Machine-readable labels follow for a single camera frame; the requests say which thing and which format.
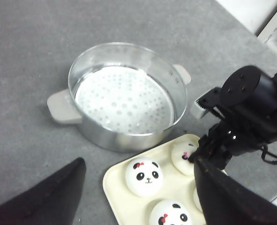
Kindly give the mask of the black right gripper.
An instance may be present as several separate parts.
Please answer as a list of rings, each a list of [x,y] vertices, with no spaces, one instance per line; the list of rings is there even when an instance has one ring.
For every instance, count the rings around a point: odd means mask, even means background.
[[[225,122],[213,125],[208,134],[198,140],[198,148],[193,152],[188,161],[193,163],[201,157],[223,170],[233,156],[240,156],[248,152],[265,150],[265,142],[256,138],[254,134],[246,130],[230,127]]]

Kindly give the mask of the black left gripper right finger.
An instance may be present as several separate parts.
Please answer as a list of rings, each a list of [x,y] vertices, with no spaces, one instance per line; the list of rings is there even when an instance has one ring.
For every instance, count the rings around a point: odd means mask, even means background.
[[[277,206],[207,160],[194,160],[197,193],[208,225],[277,225]]]

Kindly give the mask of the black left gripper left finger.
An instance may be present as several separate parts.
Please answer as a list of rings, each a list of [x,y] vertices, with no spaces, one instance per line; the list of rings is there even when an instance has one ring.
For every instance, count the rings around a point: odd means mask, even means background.
[[[78,157],[31,189],[0,205],[0,225],[70,225],[84,185],[86,165]]]

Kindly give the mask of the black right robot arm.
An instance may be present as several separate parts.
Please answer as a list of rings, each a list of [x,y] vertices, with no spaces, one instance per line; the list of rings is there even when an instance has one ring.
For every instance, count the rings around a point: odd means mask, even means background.
[[[233,156],[260,150],[262,160],[277,165],[277,155],[268,145],[277,141],[277,73],[270,77],[249,65],[236,70],[223,84],[199,98],[191,113],[200,119],[211,113],[219,119],[187,156],[189,162],[202,157],[224,169]]]

